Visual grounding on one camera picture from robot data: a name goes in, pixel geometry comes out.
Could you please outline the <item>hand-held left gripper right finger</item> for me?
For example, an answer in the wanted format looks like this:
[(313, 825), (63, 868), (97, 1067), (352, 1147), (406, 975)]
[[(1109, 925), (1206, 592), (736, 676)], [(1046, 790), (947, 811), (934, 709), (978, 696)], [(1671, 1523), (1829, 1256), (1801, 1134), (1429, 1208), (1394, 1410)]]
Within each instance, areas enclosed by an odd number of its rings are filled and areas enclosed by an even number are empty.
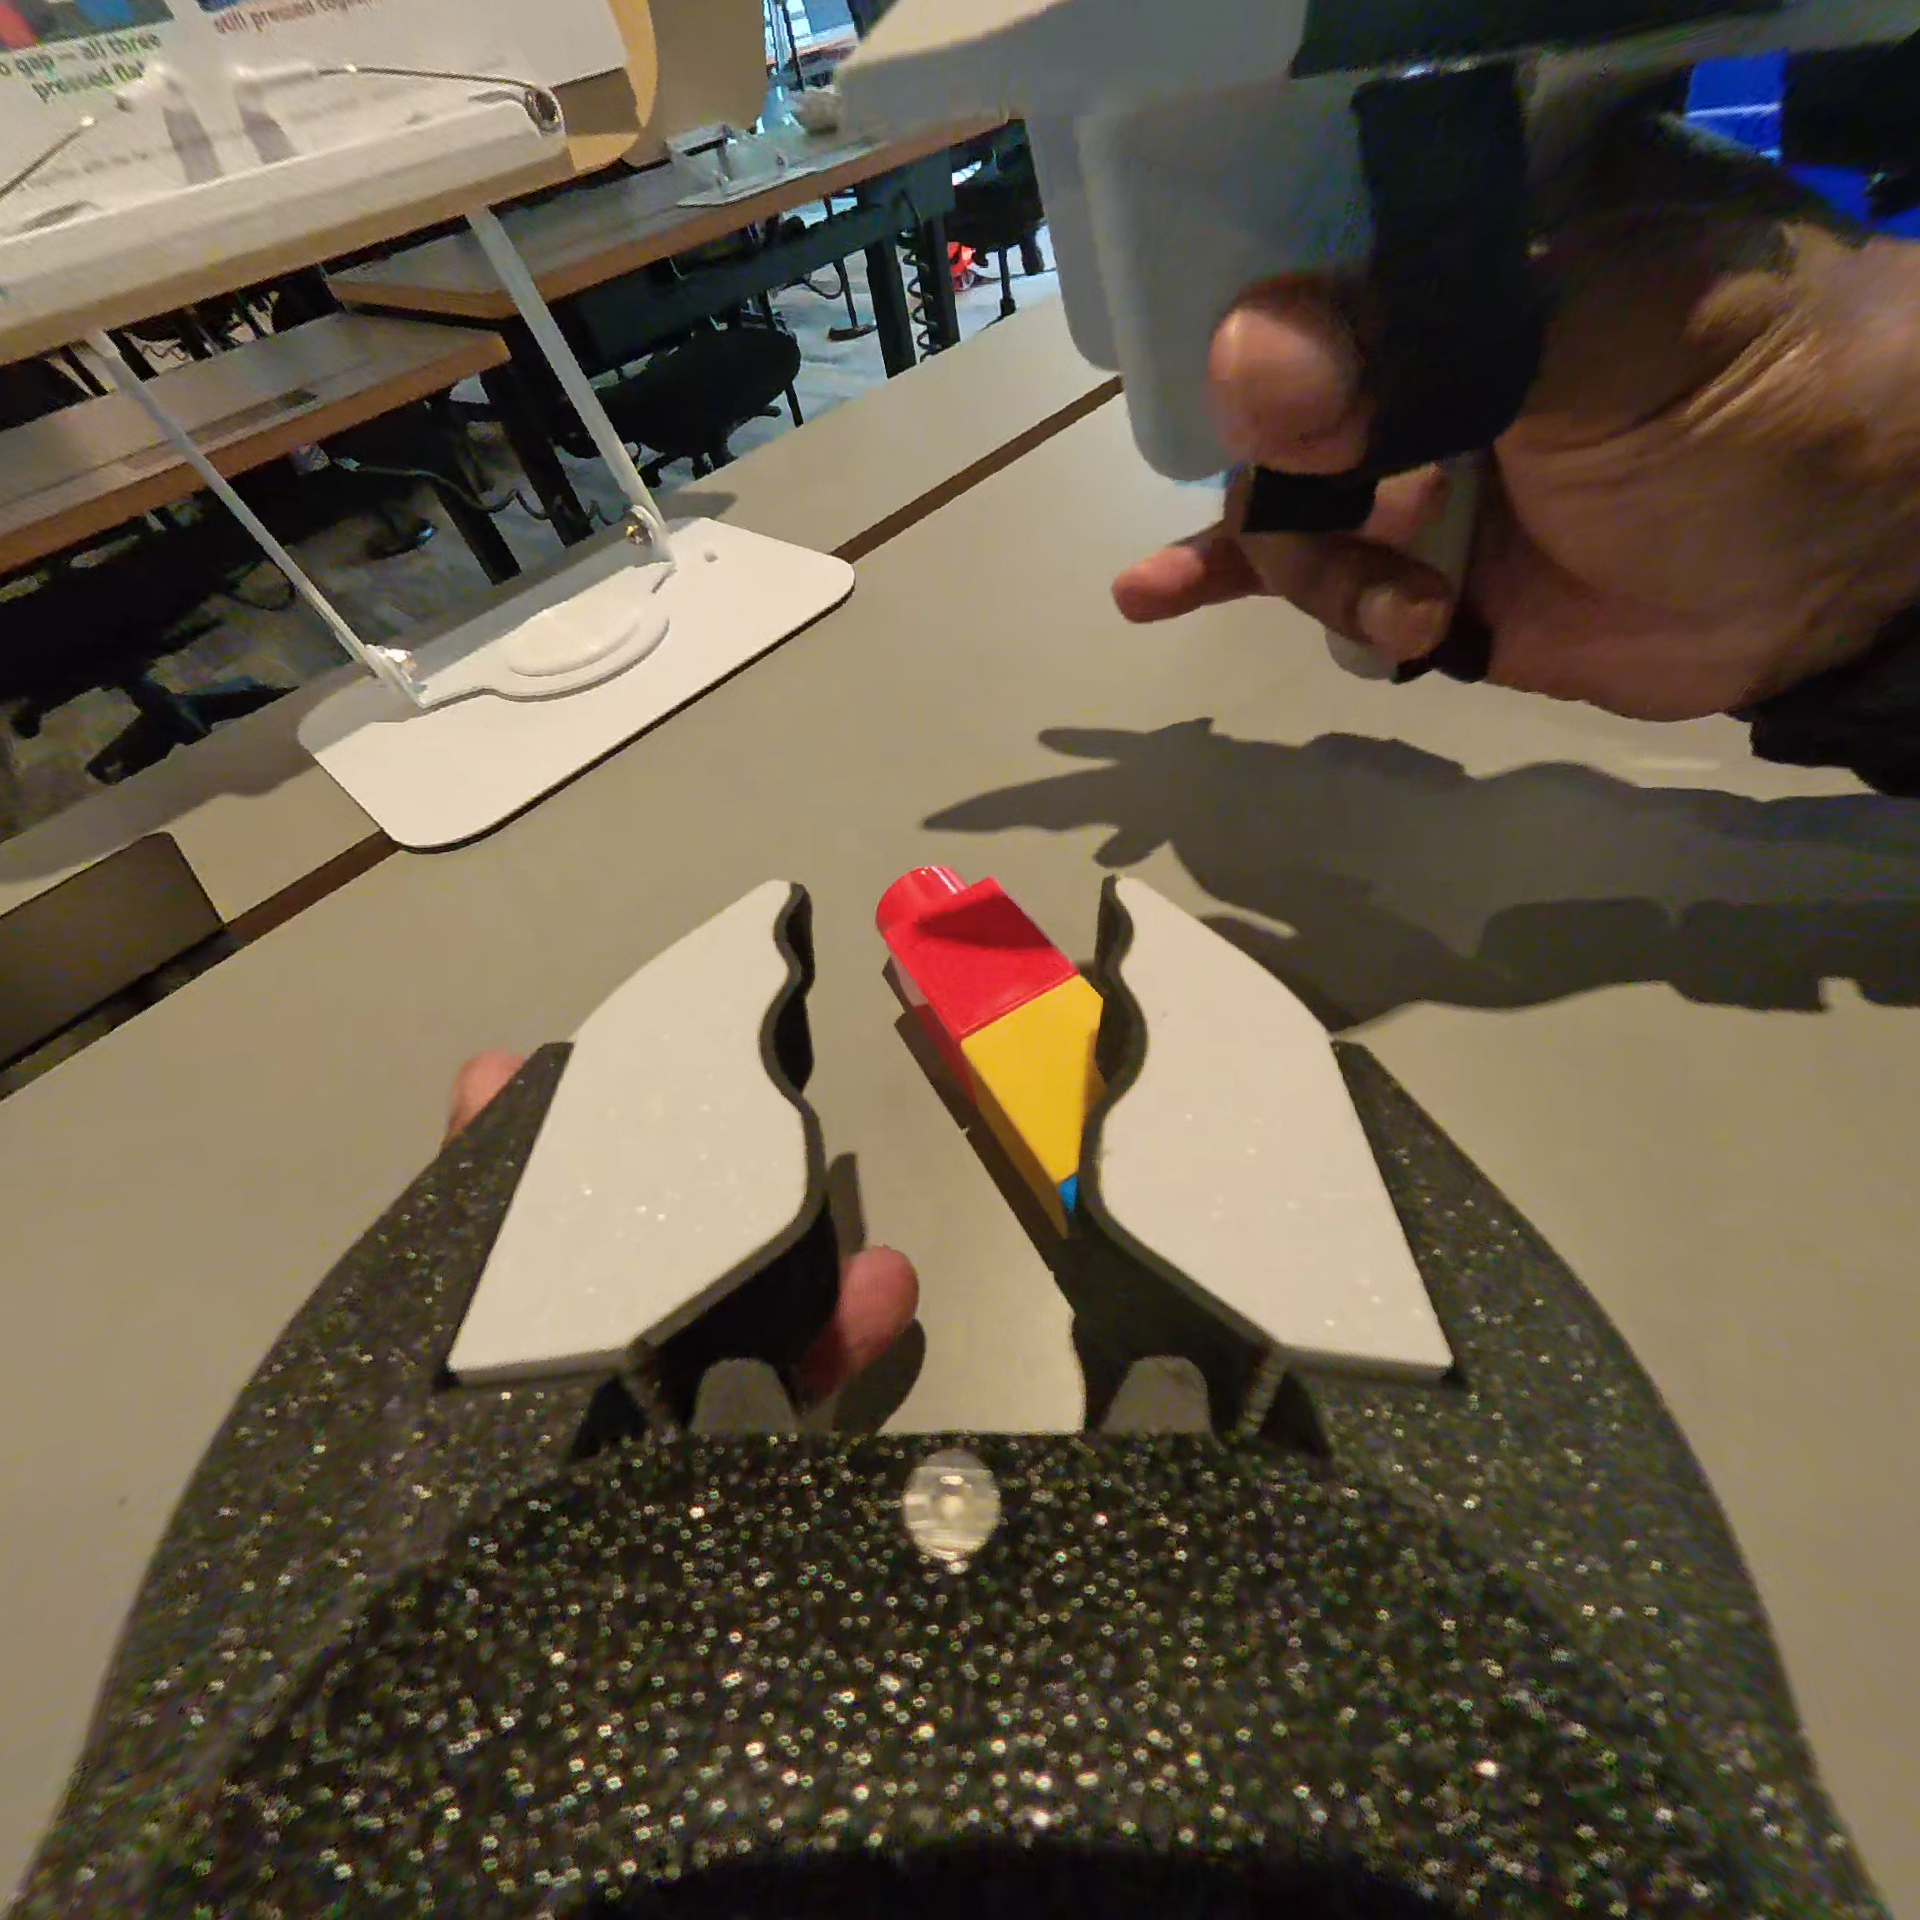
[(1141, 879), (1105, 882), (1101, 1017), (1072, 1190), (1098, 1413), (1146, 1366), (1203, 1429), (1286, 1378), (1432, 1386), (1455, 1348), (1323, 1020)]

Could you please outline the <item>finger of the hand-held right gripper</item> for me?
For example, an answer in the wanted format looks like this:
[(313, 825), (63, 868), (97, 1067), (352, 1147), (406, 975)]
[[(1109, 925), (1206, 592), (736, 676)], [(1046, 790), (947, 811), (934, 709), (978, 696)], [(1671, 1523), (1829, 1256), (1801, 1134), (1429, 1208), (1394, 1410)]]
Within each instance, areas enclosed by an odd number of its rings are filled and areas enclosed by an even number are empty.
[(1289, 77), (1296, 3), (896, 3), (841, 67), (867, 126), (1197, 98)]

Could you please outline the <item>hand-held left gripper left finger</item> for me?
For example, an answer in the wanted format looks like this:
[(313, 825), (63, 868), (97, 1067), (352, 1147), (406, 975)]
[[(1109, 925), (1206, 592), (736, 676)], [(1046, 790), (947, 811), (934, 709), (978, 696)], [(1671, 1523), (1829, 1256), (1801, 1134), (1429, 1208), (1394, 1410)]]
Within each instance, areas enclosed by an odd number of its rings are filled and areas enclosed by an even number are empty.
[(810, 920), (807, 887), (766, 880), (580, 1025), (452, 1337), (456, 1385), (612, 1375), (812, 1232)]

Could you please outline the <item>yellow mega block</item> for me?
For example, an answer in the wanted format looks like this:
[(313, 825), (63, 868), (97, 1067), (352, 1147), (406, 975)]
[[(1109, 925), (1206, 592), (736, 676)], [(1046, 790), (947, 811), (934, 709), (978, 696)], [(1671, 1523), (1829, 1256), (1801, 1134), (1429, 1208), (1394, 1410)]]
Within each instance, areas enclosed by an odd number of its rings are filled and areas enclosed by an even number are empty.
[(1101, 992), (1074, 973), (962, 1038), (972, 1103), (1059, 1237), (1071, 1232), (1054, 1192), (1080, 1177), (1088, 1118), (1105, 1092), (1095, 1061), (1101, 1020)]

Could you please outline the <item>red mega block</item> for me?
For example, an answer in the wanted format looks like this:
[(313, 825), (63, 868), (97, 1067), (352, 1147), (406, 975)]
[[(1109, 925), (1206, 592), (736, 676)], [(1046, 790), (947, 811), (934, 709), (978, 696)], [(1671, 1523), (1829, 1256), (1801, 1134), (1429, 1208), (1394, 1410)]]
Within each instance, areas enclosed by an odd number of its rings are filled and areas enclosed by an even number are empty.
[(896, 997), (969, 1096), (976, 1085), (965, 1043), (1076, 975), (997, 879), (915, 868), (876, 900), (875, 920)]

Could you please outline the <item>person's left hand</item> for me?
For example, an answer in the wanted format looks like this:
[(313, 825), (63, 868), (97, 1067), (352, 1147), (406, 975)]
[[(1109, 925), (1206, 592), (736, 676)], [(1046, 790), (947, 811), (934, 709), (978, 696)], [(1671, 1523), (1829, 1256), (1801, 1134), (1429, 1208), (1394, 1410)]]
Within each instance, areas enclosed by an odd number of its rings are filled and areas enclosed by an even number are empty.
[[(492, 1048), (456, 1072), (444, 1118), (452, 1141), (514, 1081), (524, 1057)], [(790, 1369), (790, 1392), (805, 1413), (829, 1404), (850, 1381), (888, 1357), (915, 1325), (920, 1278), (912, 1261), (888, 1247), (857, 1247), (841, 1264), (824, 1329)]]

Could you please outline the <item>person's right hand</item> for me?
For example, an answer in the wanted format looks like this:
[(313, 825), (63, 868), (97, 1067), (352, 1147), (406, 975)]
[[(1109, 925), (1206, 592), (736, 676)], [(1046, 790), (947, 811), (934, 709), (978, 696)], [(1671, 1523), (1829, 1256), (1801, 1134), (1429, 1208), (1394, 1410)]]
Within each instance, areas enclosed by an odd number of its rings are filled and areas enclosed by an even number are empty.
[(1488, 678), (1646, 722), (1735, 713), (1867, 652), (1917, 603), (1918, 253), (1702, 199), (1572, 218), (1527, 409), (1460, 584), (1414, 552), (1437, 471), (1358, 532), (1255, 536), (1244, 486), (1117, 579), (1130, 622), (1278, 599), (1394, 667), (1469, 618)]

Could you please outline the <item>wooden board on stand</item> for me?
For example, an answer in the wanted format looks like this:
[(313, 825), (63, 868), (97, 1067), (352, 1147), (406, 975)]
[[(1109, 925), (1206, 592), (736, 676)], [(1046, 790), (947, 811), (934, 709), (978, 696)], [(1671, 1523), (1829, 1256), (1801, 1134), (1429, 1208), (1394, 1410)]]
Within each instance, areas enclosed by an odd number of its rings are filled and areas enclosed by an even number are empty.
[(883, 143), (841, 125), (814, 128), (798, 94), (770, 78), (764, 6), (651, 3), (657, 85), (628, 165), (674, 213), (731, 208), (867, 158)]

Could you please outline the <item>white stand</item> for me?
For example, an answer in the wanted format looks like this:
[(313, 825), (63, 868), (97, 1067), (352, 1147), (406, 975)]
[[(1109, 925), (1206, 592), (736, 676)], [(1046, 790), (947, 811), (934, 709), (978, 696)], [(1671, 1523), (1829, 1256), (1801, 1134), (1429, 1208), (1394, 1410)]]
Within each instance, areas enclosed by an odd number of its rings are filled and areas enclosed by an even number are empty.
[(854, 592), (852, 565), (715, 519), (669, 520), (514, 241), (468, 214), (495, 277), (628, 506), (574, 556), (419, 647), (360, 636), (128, 358), (93, 348), (365, 674), (301, 722), (306, 755), (406, 853), (471, 845), (567, 787)]

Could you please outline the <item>black office chair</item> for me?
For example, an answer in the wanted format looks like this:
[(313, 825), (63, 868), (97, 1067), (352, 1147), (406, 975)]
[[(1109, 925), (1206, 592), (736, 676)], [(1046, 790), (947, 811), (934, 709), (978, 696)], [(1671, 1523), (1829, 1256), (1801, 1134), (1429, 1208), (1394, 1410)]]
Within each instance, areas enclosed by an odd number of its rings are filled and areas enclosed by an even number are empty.
[(207, 608), (233, 570), (185, 538), (156, 540), (6, 601), (5, 726), (35, 738), (54, 710), (90, 692), (122, 695), (135, 720), (84, 765), (94, 784), (114, 787), (287, 699), (285, 685), (254, 678), (175, 690), (156, 676), (160, 660), (220, 622)]
[(733, 440), (753, 421), (796, 398), (805, 366), (800, 340), (764, 317), (703, 325), (657, 351), (638, 371), (589, 393), (621, 440), (635, 448), (640, 479), (661, 486), (666, 469), (693, 477), (729, 469)]

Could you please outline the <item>wooden table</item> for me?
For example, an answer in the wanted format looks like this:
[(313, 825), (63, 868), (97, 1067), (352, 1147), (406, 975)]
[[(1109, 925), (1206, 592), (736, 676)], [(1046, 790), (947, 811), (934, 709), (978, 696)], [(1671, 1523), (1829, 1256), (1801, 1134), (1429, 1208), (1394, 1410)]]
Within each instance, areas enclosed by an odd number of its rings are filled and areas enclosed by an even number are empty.
[[(231, 479), (510, 363), (495, 332), (343, 310), (159, 373), (149, 391)], [(2, 437), (2, 570), (42, 565), (201, 485), (127, 395), (12, 426)]]
[[(883, 141), (841, 152), (814, 173), (778, 174), (729, 204), (690, 204), (693, 189), (671, 169), (591, 181), (538, 204), (510, 206), (501, 224), (552, 310), (601, 286), (684, 255), (729, 242), (753, 229), (850, 195), (849, 213), (808, 229), (795, 265), (773, 275), (788, 284), (849, 255), (878, 250), (891, 280), (875, 296), (888, 374), (916, 365), (916, 338), (904, 314), (900, 238), (925, 267), (925, 292), (950, 299), (945, 218), (952, 206), (950, 152), (1002, 133), (990, 119)], [(423, 322), (503, 329), (517, 304), (468, 230), (444, 230), (397, 253), (327, 275), (341, 306)]]

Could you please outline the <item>dark chair back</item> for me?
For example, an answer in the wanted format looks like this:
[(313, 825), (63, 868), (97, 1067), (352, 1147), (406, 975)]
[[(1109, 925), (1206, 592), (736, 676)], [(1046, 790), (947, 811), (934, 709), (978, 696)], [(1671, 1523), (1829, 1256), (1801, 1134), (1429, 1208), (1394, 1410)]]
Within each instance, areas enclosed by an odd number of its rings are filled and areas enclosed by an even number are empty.
[(6, 1071), (163, 975), (228, 954), (228, 925), (169, 832), (151, 832), (2, 916)]

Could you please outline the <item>printed sign board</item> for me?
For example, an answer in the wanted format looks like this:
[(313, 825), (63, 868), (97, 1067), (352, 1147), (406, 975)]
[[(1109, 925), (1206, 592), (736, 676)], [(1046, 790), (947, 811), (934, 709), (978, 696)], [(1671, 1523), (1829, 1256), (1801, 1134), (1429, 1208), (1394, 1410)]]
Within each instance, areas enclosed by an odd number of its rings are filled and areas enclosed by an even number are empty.
[(5, 363), (623, 158), (649, 4), (2, 6)]

